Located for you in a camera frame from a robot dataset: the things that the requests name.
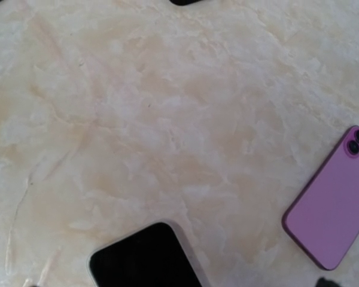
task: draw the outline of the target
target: dual camera module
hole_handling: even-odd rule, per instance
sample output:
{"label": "dual camera module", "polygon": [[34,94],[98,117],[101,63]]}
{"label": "dual camera module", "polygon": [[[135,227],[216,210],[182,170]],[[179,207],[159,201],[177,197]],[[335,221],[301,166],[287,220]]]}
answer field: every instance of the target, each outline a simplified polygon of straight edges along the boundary
{"label": "dual camera module", "polygon": [[359,153],[359,130],[355,132],[355,140],[349,141],[347,146],[352,155],[357,155]]}

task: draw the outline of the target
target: phone back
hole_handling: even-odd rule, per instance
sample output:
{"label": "phone back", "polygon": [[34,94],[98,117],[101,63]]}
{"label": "phone back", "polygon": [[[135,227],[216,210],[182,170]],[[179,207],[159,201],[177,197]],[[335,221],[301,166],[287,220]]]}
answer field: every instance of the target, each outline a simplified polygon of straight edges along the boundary
{"label": "phone back", "polygon": [[359,234],[359,152],[351,127],[286,211],[285,231],[323,269],[335,269]]}

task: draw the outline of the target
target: marble countertop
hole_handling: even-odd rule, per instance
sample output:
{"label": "marble countertop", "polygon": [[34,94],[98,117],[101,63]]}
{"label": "marble countertop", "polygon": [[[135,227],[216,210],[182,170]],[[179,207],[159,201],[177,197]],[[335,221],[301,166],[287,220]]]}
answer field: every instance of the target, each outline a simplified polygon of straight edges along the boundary
{"label": "marble countertop", "polygon": [[359,0],[0,3],[0,287],[89,287],[97,247],[179,223],[212,286],[359,287],[281,216],[359,125]]}

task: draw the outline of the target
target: phone screen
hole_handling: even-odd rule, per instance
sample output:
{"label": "phone screen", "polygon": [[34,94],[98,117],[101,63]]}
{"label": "phone screen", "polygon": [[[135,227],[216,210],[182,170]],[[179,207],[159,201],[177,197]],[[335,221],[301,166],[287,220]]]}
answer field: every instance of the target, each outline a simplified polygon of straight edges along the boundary
{"label": "phone screen", "polygon": [[92,255],[98,287],[202,287],[173,229],[151,225]]}

